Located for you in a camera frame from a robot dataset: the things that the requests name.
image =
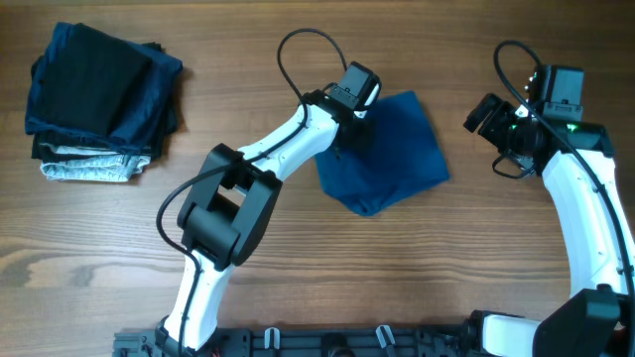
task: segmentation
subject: wood grain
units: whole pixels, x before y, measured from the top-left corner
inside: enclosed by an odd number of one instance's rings
[[[292,115],[297,99],[275,49],[299,27],[331,34],[348,60],[381,76],[383,95],[415,90],[451,180],[361,218],[323,194],[315,164],[305,164],[232,277],[221,325],[455,322],[475,308],[544,318],[568,298],[565,245],[542,182],[495,176],[494,148],[462,127],[485,93],[511,99],[491,62],[504,39],[585,69],[585,120],[608,128],[635,217],[630,1],[138,2],[0,7],[0,356],[109,356],[114,332],[170,312],[184,258],[157,235],[156,210],[214,145],[251,143]],[[129,183],[47,182],[29,159],[29,69],[57,21],[160,42],[184,61],[185,124],[167,156]],[[283,61],[304,91],[341,76],[332,48],[312,36],[291,40]],[[531,63],[513,50],[504,61],[523,83]],[[166,217],[175,237],[182,199]]]

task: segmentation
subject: stack of folded clothes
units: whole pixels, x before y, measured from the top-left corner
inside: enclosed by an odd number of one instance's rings
[[[177,130],[180,60],[83,24],[59,23],[34,63],[25,131],[47,179],[123,182],[162,155]]]

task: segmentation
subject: black mounting rail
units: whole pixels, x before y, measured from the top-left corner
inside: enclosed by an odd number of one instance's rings
[[[219,328],[196,356],[205,357],[482,357],[484,351],[463,352],[459,335],[465,324],[419,328],[252,331]],[[166,357],[157,347],[155,330],[117,333],[112,357]]]

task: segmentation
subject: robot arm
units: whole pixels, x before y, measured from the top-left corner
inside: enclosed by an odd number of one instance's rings
[[[579,151],[601,179],[627,238],[627,249],[633,257],[635,247],[615,186],[615,164],[601,152]],[[582,290],[595,291],[610,286],[616,294],[627,295],[621,258],[617,254],[617,237],[606,211],[588,175],[571,155],[554,154],[542,172],[545,187],[558,211],[569,265],[571,298]],[[516,316],[489,314],[483,319],[482,347],[495,356],[534,356],[536,331],[540,321]]]
[[[528,103],[579,152],[605,187],[627,255],[633,259],[635,246],[617,194],[608,135],[602,126],[581,122],[582,77],[578,68],[539,64],[526,86]],[[480,126],[478,134],[498,148],[501,156],[493,163],[497,174],[512,179],[531,173],[543,177],[563,228],[571,299],[542,322],[484,313],[478,322],[477,348],[495,356],[597,356],[606,348],[618,320],[630,324],[625,268],[614,222],[580,161],[523,108],[513,112],[511,104],[488,94],[464,126],[471,132]],[[497,171],[502,159],[512,161],[522,173],[511,176]]]
[[[180,213],[179,225],[186,231],[183,243],[200,262],[201,272],[188,312],[184,338],[186,349],[199,350],[216,329],[218,308],[230,276],[260,242],[282,181],[333,143],[338,146],[354,145],[349,143],[354,138],[348,138],[346,132],[355,126],[365,125],[366,110],[378,97],[380,88],[376,75],[361,64],[352,62],[343,80],[333,87],[330,94],[321,90],[305,94],[308,118],[306,126],[297,135],[266,158],[241,167],[238,173],[219,174],[215,180],[214,177],[208,178],[192,187]],[[229,162],[248,162],[297,130],[304,115],[304,107],[300,105],[285,124],[237,152],[222,145],[215,148],[201,172]],[[243,192],[245,199],[242,206],[230,203],[218,193],[219,185]],[[158,333],[163,334],[158,340],[163,340],[164,350],[174,355],[177,355],[174,352],[194,271],[193,262],[186,259],[175,307],[163,326],[158,327]]]

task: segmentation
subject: folded clothes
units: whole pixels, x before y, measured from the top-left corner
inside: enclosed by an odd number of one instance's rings
[[[42,100],[46,102],[46,99],[42,99],[41,96],[46,94],[43,86],[46,79],[45,75],[51,64],[56,59],[64,58],[61,57],[61,52],[68,46],[69,39],[75,33],[85,31],[90,31],[90,29],[83,25],[74,26],[65,23],[56,25],[52,41],[35,70],[34,81],[27,102],[25,131],[27,134],[56,131],[79,140],[105,144],[114,151],[141,153],[143,148],[153,139],[160,122],[159,118],[166,110],[166,101],[172,92],[174,81],[183,69],[180,60],[165,55],[160,51],[133,43],[126,43],[152,61],[143,78],[137,84],[133,84],[128,91],[127,99],[118,111],[119,119],[108,136],[98,135],[92,131],[77,127],[67,127],[52,123],[47,118],[40,116],[38,110],[34,110],[37,103],[41,103]]]
[[[85,160],[59,163],[42,163],[40,170],[49,180],[95,180],[125,182],[143,167],[150,164],[150,157],[131,155],[105,155]]]
[[[32,113],[47,123],[108,136],[150,63],[124,41],[78,24],[46,67]]]
[[[414,92],[377,101],[366,120],[375,122],[369,148],[316,155],[326,194],[370,216],[449,179],[444,155]]]
[[[60,134],[54,131],[46,131],[34,135],[31,158],[43,160],[41,152],[45,152],[44,155],[46,155],[49,160],[56,160],[56,162],[67,161],[72,159],[67,159],[64,157],[64,155],[69,154],[65,153],[64,150],[73,150],[75,154],[83,156],[109,155],[110,153],[118,153],[150,156],[152,160],[157,160],[163,155],[163,142],[165,138],[168,135],[176,132],[178,127],[179,119],[177,118],[177,112],[172,100],[170,100],[164,112],[164,115],[162,115],[161,120],[155,130],[154,135],[152,136],[150,142],[141,149],[141,152],[126,151],[123,149],[114,151],[110,148],[109,145],[98,141],[90,140],[87,138],[76,138],[67,136],[65,134]],[[44,149],[41,149],[40,146],[48,146],[50,148],[59,149],[45,151]]]

